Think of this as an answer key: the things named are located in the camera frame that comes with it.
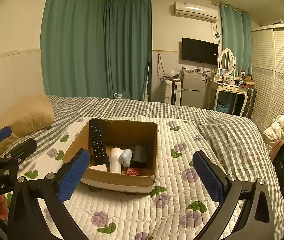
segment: human hand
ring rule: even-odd
[[[4,195],[0,195],[0,219],[6,220],[8,218],[7,199]]]

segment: white jacket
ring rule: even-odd
[[[284,114],[273,119],[271,125],[263,132],[262,138],[265,144],[269,145],[267,150],[271,161],[277,155],[278,150],[284,144]]]

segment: light blue object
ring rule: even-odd
[[[198,173],[212,200],[221,204],[224,200],[223,185],[217,176],[198,152],[194,153],[192,161],[194,169]]]
[[[125,149],[120,156],[122,165],[126,168],[130,167],[131,159],[132,159],[132,151],[130,149]]]
[[[216,111],[220,112],[220,113],[228,113],[230,109],[230,104],[228,103],[225,107],[220,106],[219,104],[217,104],[216,107]]]
[[[83,150],[59,183],[58,198],[69,200],[90,163],[90,154]]]
[[[237,58],[237,69],[244,68],[246,73],[251,74],[252,68],[252,35],[251,20],[247,12],[233,11],[232,7],[220,5],[223,49],[231,49]]]

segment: vanity table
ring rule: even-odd
[[[217,90],[217,92],[215,94],[215,105],[214,105],[214,109],[213,109],[214,111],[217,108],[218,96],[219,96],[219,92],[220,91],[236,94],[236,98],[234,100],[234,105],[233,105],[233,109],[232,109],[232,114],[234,113],[234,108],[235,108],[235,105],[237,103],[238,96],[239,95],[244,95],[244,102],[243,102],[243,106],[242,106],[242,109],[241,109],[241,112],[240,112],[240,116],[242,116],[244,107],[246,106],[246,103],[247,103],[247,100],[248,100],[248,89],[247,88],[239,87],[237,85],[222,84],[222,83],[218,83],[218,82],[216,82],[214,80],[210,80],[209,87],[214,89],[214,90]],[[208,93],[208,106],[207,106],[207,109],[209,109],[209,107],[210,107],[210,102],[211,102],[210,94],[211,93]]]

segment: teal curtain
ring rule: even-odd
[[[141,100],[152,50],[151,0],[107,1],[104,37],[109,97]]]
[[[41,41],[46,94],[107,97],[105,0],[46,0]]]
[[[251,74],[252,36],[251,20],[247,12],[233,11],[230,5],[220,5],[222,19],[223,49],[229,48],[237,58],[237,69]]]

